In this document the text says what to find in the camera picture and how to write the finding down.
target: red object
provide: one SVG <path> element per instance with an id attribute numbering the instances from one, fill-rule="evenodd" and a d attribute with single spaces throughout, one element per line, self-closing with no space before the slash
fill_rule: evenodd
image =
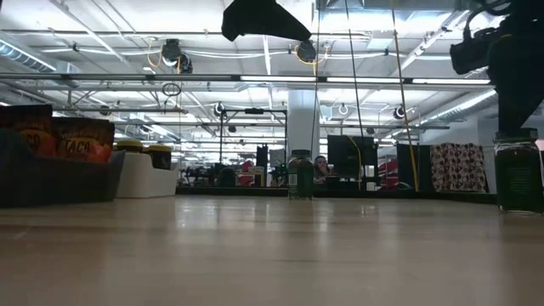
<path id="1" fill-rule="evenodd" d="M 242 173 L 246 173 L 249 170 L 249 167 L 253 167 L 252 161 L 246 161 L 241 165 Z M 238 179 L 238 183 L 243 186 L 249 186 L 253 182 L 253 176 L 241 176 Z"/>
<path id="2" fill-rule="evenodd" d="M 399 183 L 399 161 L 397 159 L 384 162 L 377 171 L 382 181 L 380 190 L 397 190 Z"/>

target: patterned fabric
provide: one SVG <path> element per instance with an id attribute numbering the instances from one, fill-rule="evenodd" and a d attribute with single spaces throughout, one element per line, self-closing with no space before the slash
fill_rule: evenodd
<path id="1" fill-rule="evenodd" d="M 474 144 L 440 144 L 431 149 L 436 191 L 485 191 L 484 153 Z"/>

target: woman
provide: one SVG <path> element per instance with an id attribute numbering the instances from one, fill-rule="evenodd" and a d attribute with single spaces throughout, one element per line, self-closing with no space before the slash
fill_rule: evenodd
<path id="1" fill-rule="evenodd" d="M 325 183 L 326 177 L 331 174 L 324 156 L 317 156 L 314 160 L 314 182 L 317 184 Z"/>

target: column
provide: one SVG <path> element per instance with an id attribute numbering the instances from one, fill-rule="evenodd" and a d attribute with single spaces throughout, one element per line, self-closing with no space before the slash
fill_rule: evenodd
<path id="1" fill-rule="evenodd" d="M 320 155 L 319 99 L 315 101 L 314 90 L 289 91 L 287 137 L 287 157 L 292 150 L 311 150 L 312 160 Z"/>

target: glass jar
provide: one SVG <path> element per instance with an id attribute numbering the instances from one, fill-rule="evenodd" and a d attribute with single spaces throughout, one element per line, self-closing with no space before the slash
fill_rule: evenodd
<path id="1" fill-rule="evenodd" d="M 541 154 L 536 146 L 537 139 L 538 132 L 534 128 L 496 134 L 496 193 L 497 204 L 502 211 L 544 211 Z"/>
<path id="2" fill-rule="evenodd" d="M 293 150 L 287 165 L 289 200 L 312 200 L 314 195 L 314 164 L 310 150 Z"/>

